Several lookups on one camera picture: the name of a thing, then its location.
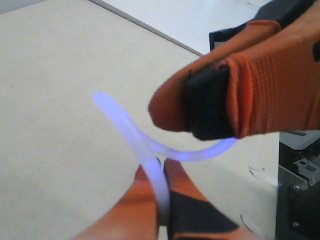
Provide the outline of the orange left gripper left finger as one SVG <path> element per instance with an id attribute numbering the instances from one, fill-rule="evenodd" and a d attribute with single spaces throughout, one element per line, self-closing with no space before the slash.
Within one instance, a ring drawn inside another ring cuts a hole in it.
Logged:
<path id="1" fill-rule="evenodd" d="M 159 223 L 155 195 L 139 165 L 133 183 L 100 219 L 73 237 L 74 240 L 156 240 Z"/>

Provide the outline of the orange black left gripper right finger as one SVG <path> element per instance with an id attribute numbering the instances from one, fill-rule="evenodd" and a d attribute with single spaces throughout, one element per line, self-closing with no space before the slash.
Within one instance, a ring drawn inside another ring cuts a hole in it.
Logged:
<path id="1" fill-rule="evenodd" d="M 255 234 L 222 214 L 196 187 L 179 161 L 167 158 L 169 240 L 254 240 Z"/>

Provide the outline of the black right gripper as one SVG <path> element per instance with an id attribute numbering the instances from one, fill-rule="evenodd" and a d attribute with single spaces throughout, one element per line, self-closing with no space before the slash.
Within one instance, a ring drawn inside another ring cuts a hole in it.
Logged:
<path id="1" fill-rule="evenodd" d="M 209 33 L 226 59 L 237 138 L 320 127 L 320 2 L 272 0 L 254 18 Z"/>

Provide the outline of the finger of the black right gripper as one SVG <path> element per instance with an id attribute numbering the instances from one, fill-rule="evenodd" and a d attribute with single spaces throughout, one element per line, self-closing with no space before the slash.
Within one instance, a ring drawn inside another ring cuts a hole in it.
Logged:
<path id="1" fill-rule="evenodd" d="M 227 114 L 230 67 L 222 63 L 230 55 L 208 53 L 163 83 L 148 105 L 153 124 L 202 141 L 234 138 Z"/>

